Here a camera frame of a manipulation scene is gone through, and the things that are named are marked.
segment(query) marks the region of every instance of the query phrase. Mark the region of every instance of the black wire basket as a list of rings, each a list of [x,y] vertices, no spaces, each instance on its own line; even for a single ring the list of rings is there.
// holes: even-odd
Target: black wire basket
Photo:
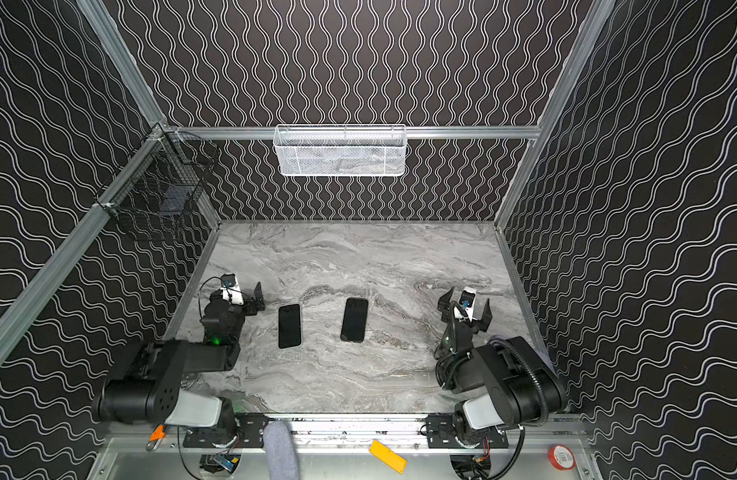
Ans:
[[[181,238],[219,152],[195,135],[165,134],[113,201],[102,206],[133,240]]]

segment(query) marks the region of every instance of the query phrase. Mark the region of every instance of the white mesh basket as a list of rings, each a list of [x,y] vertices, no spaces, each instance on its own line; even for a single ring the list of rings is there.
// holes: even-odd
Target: white mesh basket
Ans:
[[[398,177],[406,171],[405,125],[278,125],[280,173],[304,177]]]

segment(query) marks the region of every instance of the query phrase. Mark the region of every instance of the gray fabric object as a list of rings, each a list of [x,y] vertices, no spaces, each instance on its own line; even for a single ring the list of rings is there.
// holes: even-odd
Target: gray fabric object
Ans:
[[[299,463],[288,424],[270,422],[262,434],[270,480],[299,480]]]

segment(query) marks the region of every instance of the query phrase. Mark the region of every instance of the smartphone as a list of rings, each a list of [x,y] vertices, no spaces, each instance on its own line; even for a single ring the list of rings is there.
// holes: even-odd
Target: smartphone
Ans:
[[[342,319],[342,341],[362,342],[366,334],[366,317],[369,316],[369,301],[365,298],[348,298],[344,304]]]
[[[278,348],[302,345],[302,315],[299,304],[278,308]]]

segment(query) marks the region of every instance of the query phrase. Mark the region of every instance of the roll of red tape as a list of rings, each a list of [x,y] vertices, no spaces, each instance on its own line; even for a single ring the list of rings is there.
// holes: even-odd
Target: roll of red tape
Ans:
[[[552,466],[558,470],[571,470],[577,464],[574,454],[568,447],[556,445],[547,452]]]

